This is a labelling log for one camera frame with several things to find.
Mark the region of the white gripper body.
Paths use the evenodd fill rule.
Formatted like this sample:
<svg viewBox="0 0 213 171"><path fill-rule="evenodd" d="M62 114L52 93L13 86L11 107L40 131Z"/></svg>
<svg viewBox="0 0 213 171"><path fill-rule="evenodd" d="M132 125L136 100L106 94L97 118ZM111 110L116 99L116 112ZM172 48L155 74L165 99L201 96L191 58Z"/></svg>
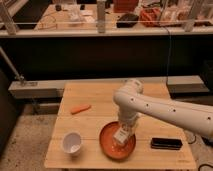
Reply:
<svg viewBox="0 0 213 171"><path fill-rule="evenodd" d="M118 121L121 128L127 131L130 135L135 133L137 127L138 114L134 113L132 116L124 115L123 113L118 114Z"/></svg>

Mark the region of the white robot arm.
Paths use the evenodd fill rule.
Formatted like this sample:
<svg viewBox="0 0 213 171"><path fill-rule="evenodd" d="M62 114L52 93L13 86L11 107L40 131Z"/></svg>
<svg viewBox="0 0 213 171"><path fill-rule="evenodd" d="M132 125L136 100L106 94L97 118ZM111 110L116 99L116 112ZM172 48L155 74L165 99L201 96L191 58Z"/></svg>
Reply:
<svg viewBox="0 0 213 171"><path fill-rule="evenodd" d="M138 113L143 113L213 139L213 106L150 97L142 94L142 89L139 80L129 79L114 92L113 100L119 107L118 118L122 125L133 127Z"/></svg>

